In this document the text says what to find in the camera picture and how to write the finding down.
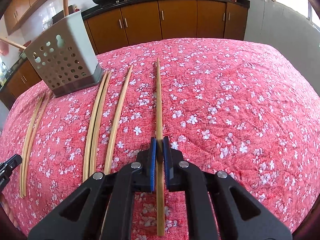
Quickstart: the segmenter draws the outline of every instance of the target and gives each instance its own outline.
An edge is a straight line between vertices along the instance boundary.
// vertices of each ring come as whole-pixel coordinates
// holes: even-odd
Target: gray plastic basket
[[[101,81],[103,71],[80,11],[55,23],[36,38],[24,53],[57,97],[94,86]]]

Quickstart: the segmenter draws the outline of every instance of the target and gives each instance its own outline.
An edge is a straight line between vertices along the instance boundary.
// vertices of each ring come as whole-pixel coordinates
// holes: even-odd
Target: metal screw
[[[102,172],[96,172],[96,173],[93,175],[93,178],[94,178],[94,179],[102,179],[102,178],[103,178],[103,173],[102,173]]]
[[[228,174],[225,171],[218,171],[217,175],[219,178],[222,178],[222,179],[225,179],[228,176]]]
[[[189,167],[189,163],[186,161],[181,161],[181,162],[179,162],[179,166],[182,168],[187,168],[187,167]]]
[[[131,168],[133,168],[133,169],[138,169],[140,167],[141,167],[141,163],[140,162],[131,163]]]

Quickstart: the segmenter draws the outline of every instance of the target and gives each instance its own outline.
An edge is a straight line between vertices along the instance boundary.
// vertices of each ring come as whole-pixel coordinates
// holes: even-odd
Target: tablecloth
[[[156,58],[161,61],[163,126],[171,147],[202,170],[225,170],[294,231],[319,195],[320,100],[276,49],[224,39],[171,39],[98,56],[111,70],[99,133],[103,171],[119,94],[133,64],[111,172],[148,148],[156,129]],[[55,98],[33,142],[27,197],[17,168],[4,194],[27,234],[82,182],[84,148],[99,86]],[[0,161],[21,154],[43,81],[22,94],[1,136]],[[156,236],[156,196],[135,195],[132,239],[188,239],[184,193],[165,192],[165,236]]]

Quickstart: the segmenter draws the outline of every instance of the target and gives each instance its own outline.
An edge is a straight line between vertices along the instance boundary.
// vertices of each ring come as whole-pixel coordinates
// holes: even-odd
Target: triangular cutout
[[[72,222],[78,221],[89,194],[90,194],[90,189],[87,188],[74,201],[72,201],[62,212],[60,212],[60,216]]]
[[[235,187],[230,188],[242,220],[247,221],[260,215],[260,209]]]

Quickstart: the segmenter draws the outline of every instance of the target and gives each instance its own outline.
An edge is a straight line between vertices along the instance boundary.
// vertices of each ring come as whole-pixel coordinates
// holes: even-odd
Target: chopstick
[[[162,91],[160,59],[157,58],[157,101],[156,101],[156,201],[157,201],[157,235],[164,236],[164,170],[163,170],[163,125],[162,125]]]
[[[29,168],[29,160],[30,160],[30,154],[31,154],[31,150],[32,150],[33,141],[34,141],[34,139],[36,137],[36,133],[37,133],[40,121],[42,120],[43,113],[44,113],[45,108],[47,107],[47,105],[48,105],[48,103],[50,101],[51,95],[52,95],[52,91],[49,92],[49,95],[48,95],[46,101],[44,102],[44,105],[42,106],[42,108],[40,110],[39,117],[38,117],[38,119],[36,121],[35,127],[33,128],[32,135],[31,135],[31,138],[30,138],[30,141],[29,141],[29,144],[28,144],[27,155],[25,157],[24,174],[23,174],[23,176],[24,176],[23,177],[23,185],[22,185],[23,196],[27,196],[28,168]]]
[[[8,39],[6,39],[6,38],[0,37],[0,41],[4,41],[5,43],[8,43],[8,44],[10,44],[10,45],[12,45],[12,46],[14,46],[14,47],[16,47],[16,48],[18,48],[18,49],[24,50],[24,49],[26,48],[25,46],[20,45],[20,44],[14,42],[14,41],[10,41],[10,40],[8,40]]]
[[[121,91],[121,95],[120,95],[120,98],[118,101],[116,114],[113,119],[112,129],[111,129],[109,143],[108,143],[107,155],[106,155],[106,162],[104,165],[104,174],[106,174],[106,175],[110,174],[110,170],[111,170],[113,149],[115,147],[115,141],[116,141],[116,135],[117,135],[117,130],[118,130],[118,126],[119,126],[120,115],[121,115],[122,106],[124,103],[124,98],[127,93],[127,88],[128,88],[132,68],[133,68],[133,65],[131,65],[131,67],[129,68],[127,77],[125,78],[124,85],[123,85],[122,91]]]
[[[89,164],[90,164],[90,153],[91,153],[91,144],[92,144],[92,135],[94,130],[94,124],[96,121],[97,111],[99,107],[99,102],[101,98],[101,94],[103,91],[104,84],[106,82],[106,77],[108,75],[108,71],[106,71],[103,75],[102,81],[100,83],[100,87],[96,96],[96,100],[93,105],[93,110],[91,113],[87,140],[85,142],[85,150],[84,150],[84,164],[83,164],[83,175],[82,175],[82,182],[85,182],[89,178]]]
[[[94,123],[94,131],[93,131],[93,135],[92,135],[92,144],[91,144],[89,177],[92,174],[94,174],[96,171],[97,146],[98,146],[98,139],[99,139],[99,131],[100,131],[102,112],[103,112],[104,102],[106,100],[106,94],[108,92],[108,85],[109,85],[111,73],[112,72],[110,71],[108,74],[107,80],[105,82],[105,85],[103,87],[103,92],[102,92],[102,95],[100,98],[98,112],[97,112],[96,120]]]
[[[28,130],[27,130],[26,136],[24,138],[24,143],[23,143],[23,147],[22,147],[22,155],[21,155],[22,163],[21,163],[21,168],[20,168],[20,197],[21,198],[23,198],[23,181],[24,181],[26,156],[27,156],[27,150],[28,150],[28,145],[29,145],[29,141],[30,141],[30,136],[31,136],[33,125],[35,124],[35,121],[36,121],[36,117],[38,115],[39,108],[42,104],[44,95],[42,95],[41,98],[39,98],[39,100],[36,104],[36,108],[33,111],[33,115],[30,119]]]

